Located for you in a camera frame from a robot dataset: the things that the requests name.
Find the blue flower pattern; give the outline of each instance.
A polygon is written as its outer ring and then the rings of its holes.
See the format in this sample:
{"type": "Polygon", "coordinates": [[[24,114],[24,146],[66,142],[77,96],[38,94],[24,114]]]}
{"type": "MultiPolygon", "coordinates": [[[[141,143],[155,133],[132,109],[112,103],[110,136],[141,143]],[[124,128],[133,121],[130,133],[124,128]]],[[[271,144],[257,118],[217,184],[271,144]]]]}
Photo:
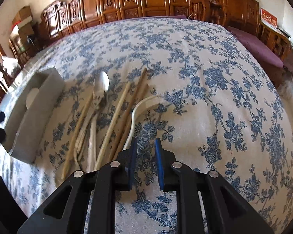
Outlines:
{"type": "Polygon", "coordinates": [[[0,148],[1,175],[28,216],[55,189],[55,173],[95,75],[105,71],[110,78],[109,101],[97,121],[99,147],[123,86],[132,82],[132,94],[147,68],[148,94],[166,103],[136,123],[136,176],[131,192],[116,193],[116,233],[176,233],[176,195],[160,192],[157,183],[156,137],[195,171],[219,171],[276,233],[293,218],[293,134],[282,101],[256,60],[223,27],[163,18],[104,24],[53,45],[30,73],[52,66],[66,86],[35,163],[24,164],[0,148]]]}

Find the bedspread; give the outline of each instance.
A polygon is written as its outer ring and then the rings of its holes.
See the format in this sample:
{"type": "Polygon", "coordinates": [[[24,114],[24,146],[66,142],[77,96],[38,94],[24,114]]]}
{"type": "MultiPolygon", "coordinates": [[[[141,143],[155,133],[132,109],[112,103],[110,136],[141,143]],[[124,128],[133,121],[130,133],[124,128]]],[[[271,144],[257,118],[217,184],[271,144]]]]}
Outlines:
{"type": "Polygon", "coordinates": [[[194,170],[221,173],[276,233],[293,217],[293,133],[287,114],[258,62],[223,27],[165,18],[104,24],[55,44],[30,74],[51,66],[64,78],[65,89],[34,164],[13,159],[0,147],[0,174],[27,216],[55,190],[56,170],[65,161],[94,76],[105,71],[110,79],[108,105],[97,121],[99,147],[125,83],[133,82],[133,94],[146,67],[148,95],[159,94],[166,103],[136,123],[134,187],[116,194],[116,232],[175,233],[176,194],[159,190],[156,137],[194,170]]]}

